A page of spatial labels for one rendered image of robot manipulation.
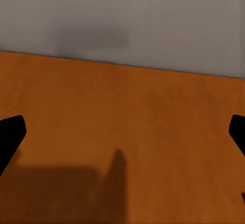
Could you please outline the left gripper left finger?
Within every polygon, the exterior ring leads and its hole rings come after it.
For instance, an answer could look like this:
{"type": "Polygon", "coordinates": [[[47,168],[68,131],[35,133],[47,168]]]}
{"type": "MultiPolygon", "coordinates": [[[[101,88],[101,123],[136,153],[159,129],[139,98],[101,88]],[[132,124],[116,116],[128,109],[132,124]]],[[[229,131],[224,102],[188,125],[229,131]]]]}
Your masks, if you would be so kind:
{"type": "Polygon", "coordinates": [[[0,176],[27,134],[22,115],[0,120],[0,176]]]}

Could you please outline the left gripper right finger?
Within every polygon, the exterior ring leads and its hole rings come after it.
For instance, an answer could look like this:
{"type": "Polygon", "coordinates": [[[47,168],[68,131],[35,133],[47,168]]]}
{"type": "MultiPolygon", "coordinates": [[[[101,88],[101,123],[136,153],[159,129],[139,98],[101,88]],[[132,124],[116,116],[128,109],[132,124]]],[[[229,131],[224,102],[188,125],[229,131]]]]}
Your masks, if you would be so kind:
{"type": "Polygon", "coordinates": [[[245,117],[244,116],[233,115],[230,122],[229,133],[245,156],[245,117]]]}

